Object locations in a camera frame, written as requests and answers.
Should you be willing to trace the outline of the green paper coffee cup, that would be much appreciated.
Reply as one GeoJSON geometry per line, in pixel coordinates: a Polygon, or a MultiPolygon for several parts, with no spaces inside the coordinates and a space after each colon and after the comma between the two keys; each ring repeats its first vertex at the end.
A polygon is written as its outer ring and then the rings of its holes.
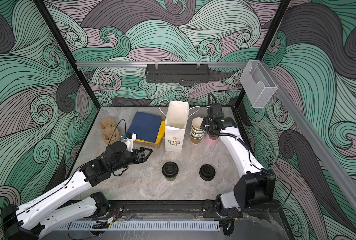
{"type": "Polygon", "coordinates": [[[172,181],[174,181],[175,179],[176,179],[176,177],[173,177],[173,178],[166,178],[166,180],[169,181],[169,182],[172,182],[172,181]]]}

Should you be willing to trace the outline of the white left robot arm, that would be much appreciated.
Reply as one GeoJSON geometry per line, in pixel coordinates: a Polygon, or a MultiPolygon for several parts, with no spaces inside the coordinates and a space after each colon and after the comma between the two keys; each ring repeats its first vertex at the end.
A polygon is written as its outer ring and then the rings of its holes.
{"type": "Polygon", "coordinates": [[[106,151],[83,164],[63,183],[45,194],[19,206],[10,204],[2,210],[3,235],[7,240],[39,240],[56,228],[84,217],[104,217],[109,201],[102,192],[73,205],[63,207],[73,197],[95,187],[130,165],[147,161],[153,150],[130,150],[123,142],[107,146],[106,151]]]}

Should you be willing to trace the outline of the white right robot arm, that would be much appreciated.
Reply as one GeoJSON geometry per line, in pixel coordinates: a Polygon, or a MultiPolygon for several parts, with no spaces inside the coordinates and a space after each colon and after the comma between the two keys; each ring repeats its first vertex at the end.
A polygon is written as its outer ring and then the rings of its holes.
{"type": "Polygon", "coordinates": [[[222,209],[249,208],[269,203],[273,199],[276,176],[256,160],[250,147],[243,140],[236,122],[222,113],[220,104],[209,104],[201,129],[210,137],[218,137],[229,150],[240,179],[233,190],[221,194],[222,209]]]}

